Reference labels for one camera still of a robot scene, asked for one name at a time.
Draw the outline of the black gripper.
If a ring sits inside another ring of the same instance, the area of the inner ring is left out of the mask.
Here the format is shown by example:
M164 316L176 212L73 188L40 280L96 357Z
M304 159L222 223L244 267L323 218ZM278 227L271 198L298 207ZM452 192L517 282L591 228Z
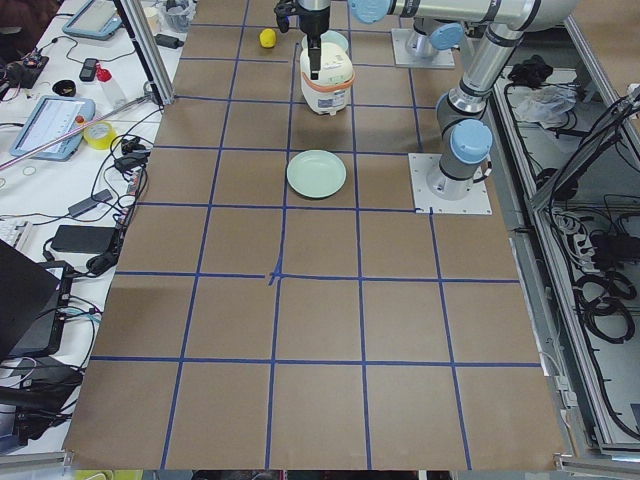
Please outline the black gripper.
M321 70L321 35L329 30L330 0L299 0L301 30L308 36L310 79L317 80Z

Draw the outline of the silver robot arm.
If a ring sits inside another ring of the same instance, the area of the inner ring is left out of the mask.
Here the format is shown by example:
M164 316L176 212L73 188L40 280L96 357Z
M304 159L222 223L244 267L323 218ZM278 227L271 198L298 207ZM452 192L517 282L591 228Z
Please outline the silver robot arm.
M473 60L447 101L438 109L443 118L478 117L507 61L526 32L549 29L563 22L576 1L351 1L349 8L360 22L374 24L387 15L484 24L485 33Z
M463 35L464 29L458 22L415 17L405 49L414 58L430 59L458 45Z

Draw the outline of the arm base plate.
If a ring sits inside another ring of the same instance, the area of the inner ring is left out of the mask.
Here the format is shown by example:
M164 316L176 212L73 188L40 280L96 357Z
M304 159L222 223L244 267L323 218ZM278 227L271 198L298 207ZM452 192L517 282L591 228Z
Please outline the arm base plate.
M452 53L456 36L434 30L422 35L413 29L396 28L391 31L394 61L397 67L424 69L453 69Z
M491 215L482 168L467 180L452 180L440 169L440 154L410 153L414 211L418 214Z

